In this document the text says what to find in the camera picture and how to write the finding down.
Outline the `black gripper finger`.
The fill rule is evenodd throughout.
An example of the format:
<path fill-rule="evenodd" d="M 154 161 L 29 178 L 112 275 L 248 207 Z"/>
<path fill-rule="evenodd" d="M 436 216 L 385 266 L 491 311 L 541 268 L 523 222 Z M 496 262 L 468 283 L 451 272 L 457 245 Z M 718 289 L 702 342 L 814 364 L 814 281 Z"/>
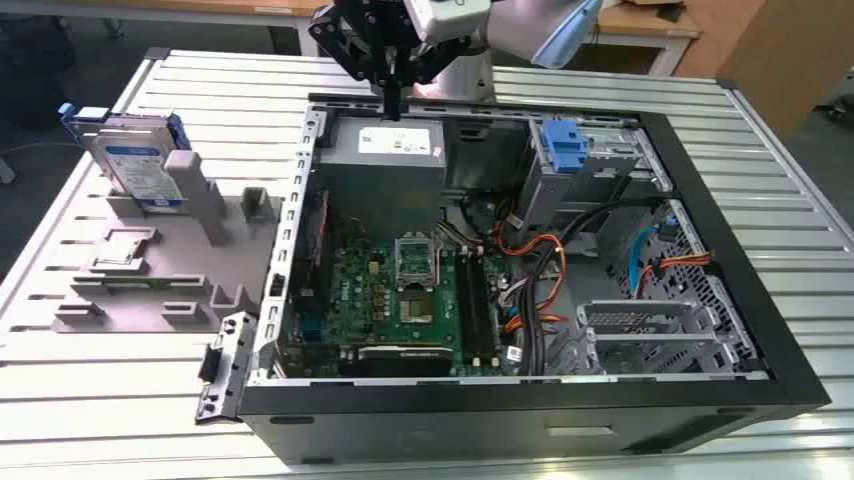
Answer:
<path fill-rule="evenodd" d="M 336 7 L 321 7 L 313 14 L 308 33 L 324 52 L 356 81 L 367 81 L 383 97 L 383 116 L 393 121 L 393 75 L 387 46 L 363 40 Z"/>
<path fill-rule="evenodd" d="M 413 54 L 413 45 L 395 47 L 393 60 L 393 120 L 400 119 L 403 90 L 415 83 L 427 84 L 445 69 L 452 60 L 468 48 L 468 39 L 456 38 L 429 47 L 424 53 Z"/>

